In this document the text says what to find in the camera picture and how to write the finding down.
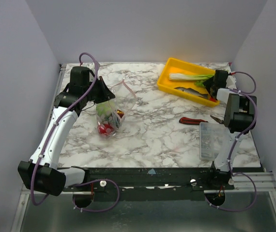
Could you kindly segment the green cabbage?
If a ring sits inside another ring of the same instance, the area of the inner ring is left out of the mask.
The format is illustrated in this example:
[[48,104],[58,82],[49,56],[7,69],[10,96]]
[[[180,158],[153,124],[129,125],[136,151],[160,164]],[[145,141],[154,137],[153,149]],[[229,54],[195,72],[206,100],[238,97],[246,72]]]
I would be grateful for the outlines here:
[[116,113],[114,101],[106,101],[96,105],[96,116],[100,119],[109,119],[114,113]]

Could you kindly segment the silver fish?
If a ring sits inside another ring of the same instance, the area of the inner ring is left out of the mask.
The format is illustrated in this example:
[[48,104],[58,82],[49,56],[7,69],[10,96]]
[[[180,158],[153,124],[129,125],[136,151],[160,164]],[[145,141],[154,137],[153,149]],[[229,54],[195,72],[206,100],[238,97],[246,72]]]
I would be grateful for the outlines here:
[[192,88],[184,88],[184,87],[176,87],[175,89],[180,90],[182,92],[188,93],[188,94],[192,94],[204,99],[208,99],[209,94],[205,94],[205,93],[199,93],[198,91],[192,89]]

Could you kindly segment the clear pink zip top bag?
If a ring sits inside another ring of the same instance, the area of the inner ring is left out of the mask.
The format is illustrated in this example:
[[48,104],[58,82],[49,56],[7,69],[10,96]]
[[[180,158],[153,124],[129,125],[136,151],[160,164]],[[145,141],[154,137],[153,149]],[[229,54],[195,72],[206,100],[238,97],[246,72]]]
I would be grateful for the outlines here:
[[134,91],[124,80],[110,88],[114,99],[96,105],[98,133],[103,137],[113,136],[122,126],[126,116],[136,104]]

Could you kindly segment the dark red beet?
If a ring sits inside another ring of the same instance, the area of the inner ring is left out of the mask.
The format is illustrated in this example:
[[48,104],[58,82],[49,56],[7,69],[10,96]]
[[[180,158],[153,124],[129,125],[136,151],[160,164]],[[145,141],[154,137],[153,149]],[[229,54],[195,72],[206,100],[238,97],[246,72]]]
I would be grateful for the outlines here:
[[119,109],[117,110],[117,114],[120,118],[123,118],[124,115],[125,115],[125,113],[123,111],[119,110]]

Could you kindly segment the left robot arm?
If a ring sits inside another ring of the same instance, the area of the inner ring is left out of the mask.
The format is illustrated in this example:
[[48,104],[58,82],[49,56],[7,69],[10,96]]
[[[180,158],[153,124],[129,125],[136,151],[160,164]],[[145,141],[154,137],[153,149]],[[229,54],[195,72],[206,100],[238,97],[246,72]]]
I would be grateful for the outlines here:
[[28,161],[21,161],[18,173],[29,190],[58,196],[65,187],[74,185],[85,191],[90,178],[82,168],[58,170],[61,150],[69,131],[88,102],[95,104],[115,98],[95,68],[74,66],[70,81],[54,100],[54,108],[47,130],[36,151]]

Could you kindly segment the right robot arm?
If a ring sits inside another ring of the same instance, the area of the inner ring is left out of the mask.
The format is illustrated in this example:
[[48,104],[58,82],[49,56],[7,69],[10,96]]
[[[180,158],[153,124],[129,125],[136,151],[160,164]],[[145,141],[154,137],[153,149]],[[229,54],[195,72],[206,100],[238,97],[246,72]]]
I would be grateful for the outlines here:
[[[251,92],[226,87],[228,77],[237,73],[245,74],[253,81],[254,89]],[[206,176],[206,185],[211,189],[217,189],[233,176],[232,165],[240,143],[255,127],[257,98],[253,93],[256,91],[257,84],[255,79],[246,72],[225,70],[215,70],[213,77],[203,84],[211,97],[226,103],[222,146],[210,167],[211,174]]]

